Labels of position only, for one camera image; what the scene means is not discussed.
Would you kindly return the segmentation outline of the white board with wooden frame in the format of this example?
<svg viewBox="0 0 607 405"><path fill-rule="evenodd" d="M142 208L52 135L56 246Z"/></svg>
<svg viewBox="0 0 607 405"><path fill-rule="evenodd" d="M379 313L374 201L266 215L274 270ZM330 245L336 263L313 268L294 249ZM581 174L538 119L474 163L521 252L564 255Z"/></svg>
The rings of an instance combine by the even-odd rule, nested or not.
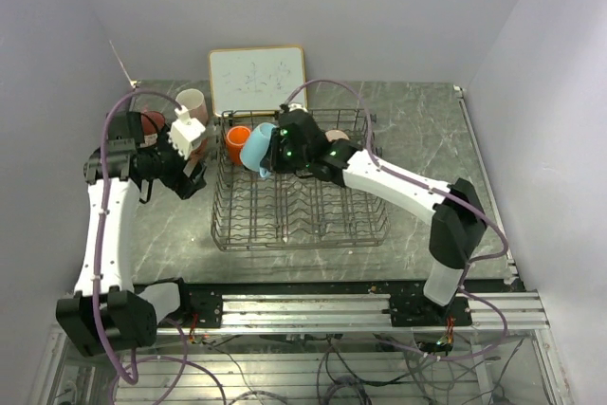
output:
<svg viewBox="0 0 607 405"><path fill-rule="evenodd" d="M299 46L212 50L208 55L213 112L272 112L306 82Z"/></svg>

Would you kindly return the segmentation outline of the pale pink mug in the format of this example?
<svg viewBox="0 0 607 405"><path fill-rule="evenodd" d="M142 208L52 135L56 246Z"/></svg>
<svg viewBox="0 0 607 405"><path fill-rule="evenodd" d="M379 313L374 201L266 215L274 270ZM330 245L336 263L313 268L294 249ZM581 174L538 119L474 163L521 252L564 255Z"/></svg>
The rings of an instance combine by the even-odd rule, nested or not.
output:
<svg viewBox="0 0 607 405"><path fill-rule="evenodd" d="M329 142L334 142L340 139L349 140L348 135L344 131L338 129L327 130L325 132L325 137Z"/></svg>

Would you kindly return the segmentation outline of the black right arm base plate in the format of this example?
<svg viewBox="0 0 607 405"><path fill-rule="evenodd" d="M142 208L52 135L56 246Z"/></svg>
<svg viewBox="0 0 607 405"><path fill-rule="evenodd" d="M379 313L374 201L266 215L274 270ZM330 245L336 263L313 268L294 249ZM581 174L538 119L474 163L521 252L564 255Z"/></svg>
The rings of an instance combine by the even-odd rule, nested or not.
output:
<svg viewBox="0 0 607 405"><path fill-rule="evenodd" d="M448 320L456 327L472 324L467 311L469 301L464 297L454 297L446 306L440 306L423 294L405 293L391 295L388 303L393 327L447 326Z"/></svg>

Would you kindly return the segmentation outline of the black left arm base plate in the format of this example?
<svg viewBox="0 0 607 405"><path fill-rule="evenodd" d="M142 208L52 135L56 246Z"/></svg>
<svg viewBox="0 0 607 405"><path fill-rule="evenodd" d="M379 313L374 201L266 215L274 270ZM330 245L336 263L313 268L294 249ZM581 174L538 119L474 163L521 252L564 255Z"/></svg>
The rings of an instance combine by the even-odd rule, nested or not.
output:
<svg viewBox="0 0 607 405"><path fill-rule="evenodd" d="M194 328L219 328L223 317L223 296L201 284L185 284L180 320Z"/></svg>

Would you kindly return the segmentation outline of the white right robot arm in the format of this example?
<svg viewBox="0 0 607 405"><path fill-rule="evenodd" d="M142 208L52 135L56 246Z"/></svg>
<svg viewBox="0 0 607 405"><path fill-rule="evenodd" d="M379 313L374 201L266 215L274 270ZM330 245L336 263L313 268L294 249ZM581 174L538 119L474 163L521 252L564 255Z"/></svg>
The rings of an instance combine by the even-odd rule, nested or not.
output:
<svg viewBox="0 0 607 405"><path fill-rule="evenodd" d="M450 184L393 168L348 138L328 138L299 104L281 109L262 163L275 174L312 177L379 197L428 224L432 268L417 310L428 324L444 321L487 229L474 186L463 178Z"/></svg>

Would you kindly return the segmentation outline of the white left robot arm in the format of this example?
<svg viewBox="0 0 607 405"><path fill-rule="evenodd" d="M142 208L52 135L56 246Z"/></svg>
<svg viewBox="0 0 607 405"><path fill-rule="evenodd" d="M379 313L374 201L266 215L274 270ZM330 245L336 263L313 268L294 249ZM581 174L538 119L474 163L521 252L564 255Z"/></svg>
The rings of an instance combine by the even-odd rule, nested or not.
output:
<svg viewBox="0 0 607 405"><path fill-rule="evenodd" d="M149 201L154 181L182 200L205 187L205 165L190 160L205 128L179 110L171 124L156 126L155 143L146 145L146 117L118 112L108 123L105 147L83 166L90 203L86 250L72 296L56 304L56 319L85 357L103 353L102 337L116 351L151 346L163 319L182 326L193 316L181 278L134 287L130 236L136 208Z"/></svg>

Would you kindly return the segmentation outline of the salmon pink patterned mug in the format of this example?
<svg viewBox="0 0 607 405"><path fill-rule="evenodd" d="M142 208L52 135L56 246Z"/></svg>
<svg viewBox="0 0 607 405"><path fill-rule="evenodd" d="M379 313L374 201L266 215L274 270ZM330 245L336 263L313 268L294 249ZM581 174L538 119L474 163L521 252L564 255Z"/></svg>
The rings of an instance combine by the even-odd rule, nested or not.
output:
<svg viewBox="0 0 607 405"><path fill-rule="evenodd" d="M193 161L201 161L204 159L205 154L206 154L206 150L208 147L208 142L209 139L208 138L204 138L202 140L202 142L200 143L200 145L195 148L194 150L192 150L190 156L189 156L189 160L193 160Z"/></svg>

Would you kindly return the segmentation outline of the light pink faceted mug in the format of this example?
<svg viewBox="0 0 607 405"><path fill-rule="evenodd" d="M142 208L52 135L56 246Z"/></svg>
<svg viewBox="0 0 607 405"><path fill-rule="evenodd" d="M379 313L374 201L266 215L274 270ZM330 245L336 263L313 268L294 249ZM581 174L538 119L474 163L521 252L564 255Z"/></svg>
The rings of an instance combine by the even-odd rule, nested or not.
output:
<svg viewBox="0 0 607 405"><path fill-rule="evenodd" d="M188 110L191 119L196 119L201 124L207 125L209 114L205 96L200 90L195 88L182 90L176 95L175 99Z"/></svg>

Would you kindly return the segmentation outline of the light blue mug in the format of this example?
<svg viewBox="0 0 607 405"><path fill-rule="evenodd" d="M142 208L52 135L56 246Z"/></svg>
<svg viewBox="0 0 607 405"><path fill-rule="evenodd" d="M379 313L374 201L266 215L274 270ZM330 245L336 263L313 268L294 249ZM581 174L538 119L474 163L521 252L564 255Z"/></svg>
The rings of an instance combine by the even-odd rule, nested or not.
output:
<svg viewBox="0 0 607 405"><path fill-rule="evenodd" d="M271 172L261 162L270 147L272 132L275 128L276 126L269 122L257 125L240 152L243 166L257 173L261 178L268 178L271 175Z"/></svg>

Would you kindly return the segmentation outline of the aluminium rail frame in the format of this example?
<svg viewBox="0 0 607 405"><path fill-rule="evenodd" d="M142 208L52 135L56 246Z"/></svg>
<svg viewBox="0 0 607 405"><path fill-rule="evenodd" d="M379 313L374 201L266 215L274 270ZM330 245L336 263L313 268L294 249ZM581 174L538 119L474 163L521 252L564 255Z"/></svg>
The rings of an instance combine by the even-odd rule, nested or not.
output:
<svg viewBox="0 0 607 405"><path fill-rule="evenodd" d="M403 328L440 331L449 325L456 327L452 320L448 320L447 326L393 327L388 314L391 295L395 294L224 294L219 328L182 324L195 334L388 332ZM535 293L488 293L466 299L472 324L458 329L516 331L545 329L549 325ZM119 292L102 305L98 321L93 313L92 303L85 298L66 299L59 302L57 309L58 322L71 338L91 332L102 333L112 341L144 344L170 331L165 321L168 316L165 304L153 305L129 292Z"/></svg>

